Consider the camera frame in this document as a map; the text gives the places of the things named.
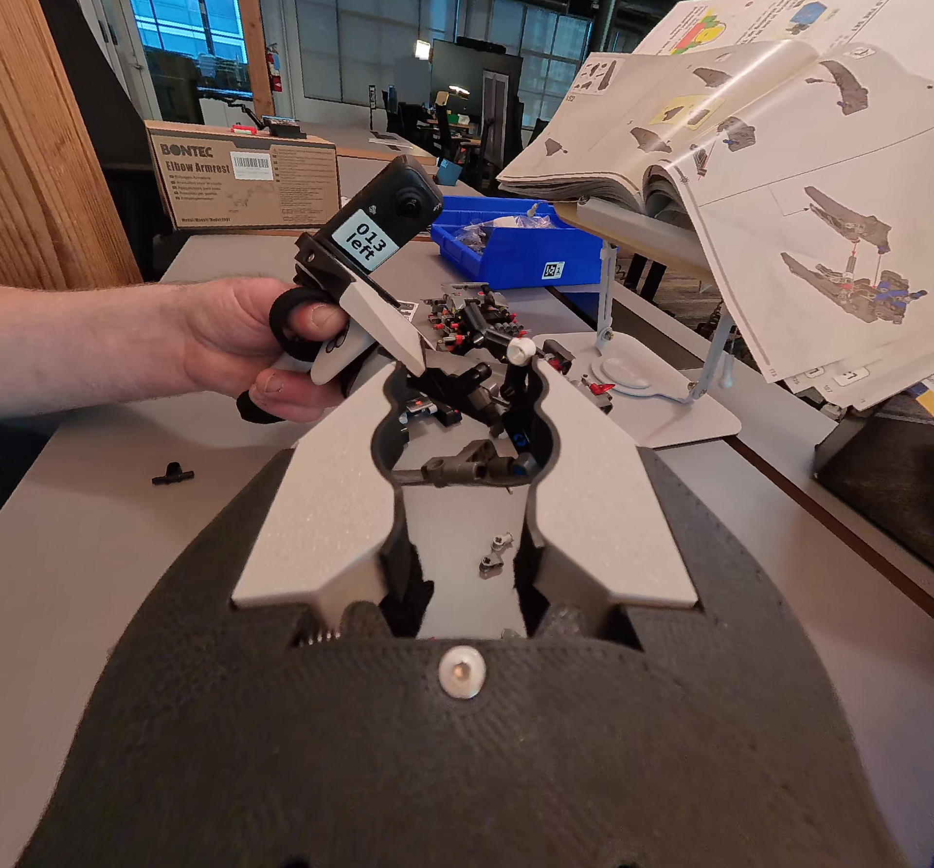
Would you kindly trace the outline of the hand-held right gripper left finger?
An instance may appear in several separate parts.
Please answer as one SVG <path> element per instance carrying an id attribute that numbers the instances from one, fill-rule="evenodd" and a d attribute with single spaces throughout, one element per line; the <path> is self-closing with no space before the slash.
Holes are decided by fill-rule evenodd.
<path id="1" fill-rule="evenodd" d="M 382 363 L 295 444 L 233 590 L 238 607 L 305 604 L 335 631 L 348 605 L 371 602 L 395 635 L 417 635 L 433 583 L 392 477 L 407 378 L 400 363 Z"/>

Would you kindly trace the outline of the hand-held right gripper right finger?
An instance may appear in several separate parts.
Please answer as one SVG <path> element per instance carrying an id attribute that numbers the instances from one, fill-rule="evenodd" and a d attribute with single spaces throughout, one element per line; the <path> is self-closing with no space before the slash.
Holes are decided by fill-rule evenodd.
<path id="1" fill-rule="evenodd" d="M 549 608 L 600 636 L 629 606 L 692 610 L 700 597 L 647 471 L 613 420 L 543 359 L 529 365 L 530 437 L 541 471 L 531 481 L 515 588 L 528 637 Z"/>

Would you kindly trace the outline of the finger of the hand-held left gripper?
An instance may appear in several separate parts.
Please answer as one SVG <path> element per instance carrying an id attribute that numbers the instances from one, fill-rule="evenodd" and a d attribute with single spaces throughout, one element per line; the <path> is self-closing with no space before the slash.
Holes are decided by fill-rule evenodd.
<path id="1" fill-rule="evenodd" d="M 371 283 L 354 278 L 342 293 L 339 305 L 410 375 L 425 374 L 426 346 L 421 334 Z"/>

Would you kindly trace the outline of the grey lego wing assembly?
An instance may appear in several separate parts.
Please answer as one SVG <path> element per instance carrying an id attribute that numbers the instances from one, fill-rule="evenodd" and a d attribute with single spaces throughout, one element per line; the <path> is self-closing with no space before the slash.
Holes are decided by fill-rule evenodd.
<path id="1" fill-rule="evenodd" d="M 486 362 L 459 374 L 427 366 L 419 376 L 409 374 L 407 385 L 427 395 L 437 407 L 448 407 L 487 427 L 489 438 L 470 442 L 459 453 L 430 458 L 418 470 L 396 469 L 399 485 L 487 486 L 527 485 L 548 465 L 556 450 L 551 428 L 537 409 L 544 381 L 533 365 L 542 356 L 530 337 L 484 333 L 487 348 L 501 348 L 507 364 L 496 399 L 485 386 L 492 376 Z"/>

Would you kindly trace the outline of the person's left forearm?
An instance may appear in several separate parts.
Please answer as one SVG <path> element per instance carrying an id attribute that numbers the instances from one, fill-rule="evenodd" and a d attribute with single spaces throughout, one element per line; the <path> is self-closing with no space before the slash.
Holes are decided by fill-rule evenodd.
<path id="1" fill-rule="evenodd" d="M 1 414 L 20 418 L 195 390 L 184 368 L 196 285 L 1 290 Z"/>

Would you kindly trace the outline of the lego car chassis model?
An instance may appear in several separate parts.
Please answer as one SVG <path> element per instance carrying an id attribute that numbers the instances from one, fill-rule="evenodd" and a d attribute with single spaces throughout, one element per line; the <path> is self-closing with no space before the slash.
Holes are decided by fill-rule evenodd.
<path id="1" fill-rule="evenodd" d="M 603 414 L 613 410 L 613 382 L 590 376 L 583 368 L 582 352 L 596 346 L 593 333 L 533 335 L 521 325 L 508 301 L 486 282 L 448 283 L 440 298 L 426 300 L 430 348 L 438 353 L 466 357 L 483 351 L 496 366 L 491 369 L 492 386 L 486 389 L 491 404 L 503 410 L 518 409 L 525 403 L 528 379 L 526 365 L 518 353 L 512 361 L 510 347 L 532 341 L 536 355 L 572 382 Z"/>

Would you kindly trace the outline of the lego set box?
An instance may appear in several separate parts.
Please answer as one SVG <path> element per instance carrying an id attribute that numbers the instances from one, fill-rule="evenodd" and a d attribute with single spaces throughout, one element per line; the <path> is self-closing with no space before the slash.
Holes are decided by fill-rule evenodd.
<path id="1" fill-rule="evenodd" d="M 813 476 L 914 556 L 933 563 L 933 393 L 912 386 L 847 408 L 815 447 Z"/>

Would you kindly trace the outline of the lego instruction booklet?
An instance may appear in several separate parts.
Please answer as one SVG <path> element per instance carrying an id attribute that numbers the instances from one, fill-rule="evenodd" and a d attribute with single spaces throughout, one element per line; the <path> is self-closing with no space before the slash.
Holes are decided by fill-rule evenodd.
<path id="1" fill-rule="evenodd" d="M 881 44 L 593 54 L 501 189 L 694 232 L 766 377 L 932 360 L 932 76 Z"/>

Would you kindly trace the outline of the person's left hand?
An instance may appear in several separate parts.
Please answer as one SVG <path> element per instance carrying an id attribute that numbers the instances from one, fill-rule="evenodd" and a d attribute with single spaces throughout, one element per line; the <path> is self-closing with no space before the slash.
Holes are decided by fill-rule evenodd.
<path id="1" fill-rule="evenodd" d="M 179 334 L 173 338 L 170 395 L 246 394 L 265 414 L 311 422 L 341 404 L 333 381 L 276 367 L 282 354 L 269 325 L 274 301 L 293 290 L 274 278 L 228 278 L 185 285 L 178 292 Z"/>

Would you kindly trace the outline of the clear plastic parts bags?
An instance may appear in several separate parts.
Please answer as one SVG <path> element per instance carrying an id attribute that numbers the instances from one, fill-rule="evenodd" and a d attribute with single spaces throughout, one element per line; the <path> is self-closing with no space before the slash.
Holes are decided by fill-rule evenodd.
<path id="1" fill-rule="evenodd" d="M 497 230 L 518 230 L 523 233 L 559 231 L 564 227 L 545 213 L 546 204 L 533 201 L 531 207 L 518 215 L 498 216 L 475 220 L 454 233 L 454 238 L 477 255 L 483 255 L 493 233 Z"/>

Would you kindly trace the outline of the white metal book stand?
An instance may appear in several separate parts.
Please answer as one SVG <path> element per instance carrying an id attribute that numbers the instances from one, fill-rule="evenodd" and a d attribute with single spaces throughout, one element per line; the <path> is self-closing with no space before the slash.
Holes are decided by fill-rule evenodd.
<path id="1" fill-rule="evenodd" d="M 543 335 L 536 343 L 555 342 L 559 352 L 570 355 L 569 379 L 582 383 L 592 401 L 611 399 L 610 418 L 641 447 L 658 450 L 738 434 L 740 419 L 708 394 L 716 383 L 723 388 L 732 383 L 728 343 L 733 320 L 727 310 L 721 311 L 702 370 L 691 379 L 635 337 L 613 330 L 617 248 L 627 246 L 709 276 L 697 235 L 597 197 L 557 203 L 555 209 L 566 223 L 602 241 L 597 330 Z"/>

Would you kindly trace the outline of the blue plastic bin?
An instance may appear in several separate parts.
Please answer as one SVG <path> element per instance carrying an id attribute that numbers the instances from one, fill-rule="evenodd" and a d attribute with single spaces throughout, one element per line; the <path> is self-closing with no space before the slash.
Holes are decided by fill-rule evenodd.
<path id="1" fill-rule="evenodd" d="M 545 203 L 545 213 L 564 228 L 541 233 L 497 230 L 483 255 L 475 254 L 454 238 L 453 233 L 470 222 L 518 215 L 528 210 L 533 201 Z M 601 281 L 601 239 L 568 225 L 543 200 L 445 196 L 445 207 L 431 226 L 431 239 L 439 246 L 442 257 L 459 271 L 462 280 L 484 281 L 496 290 Z"/>

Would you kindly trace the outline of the cardboard box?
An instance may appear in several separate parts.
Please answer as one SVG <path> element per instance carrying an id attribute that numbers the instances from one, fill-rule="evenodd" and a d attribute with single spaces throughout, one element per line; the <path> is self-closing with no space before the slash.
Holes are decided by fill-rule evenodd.
<path id="1" fill-rule="evenodd" d="M 309 230 L 341 208 L 331 141 L 242 126 L 146 121 L 145 128 L 176 230 Z"/>

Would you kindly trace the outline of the colourful printed sheet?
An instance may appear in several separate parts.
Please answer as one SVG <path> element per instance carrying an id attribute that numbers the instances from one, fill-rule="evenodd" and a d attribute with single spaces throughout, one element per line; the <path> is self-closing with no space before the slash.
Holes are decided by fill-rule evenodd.
<path id="1" fill-rule="evenodd" d="M 932 65 L 933 0 L 684 0 L 635 52 L 679 55 L 788 39 L 822 52 L 874 45 L 921 73 Z"/>

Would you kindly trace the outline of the wooden post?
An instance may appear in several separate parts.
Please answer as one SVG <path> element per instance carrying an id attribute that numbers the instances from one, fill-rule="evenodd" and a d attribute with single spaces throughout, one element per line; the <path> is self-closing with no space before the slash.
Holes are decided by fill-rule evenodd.
<path id="1" fill-rule="evenodd" d="M 38 0 L 1 0 L 1 283 L 142 283 Z"/>

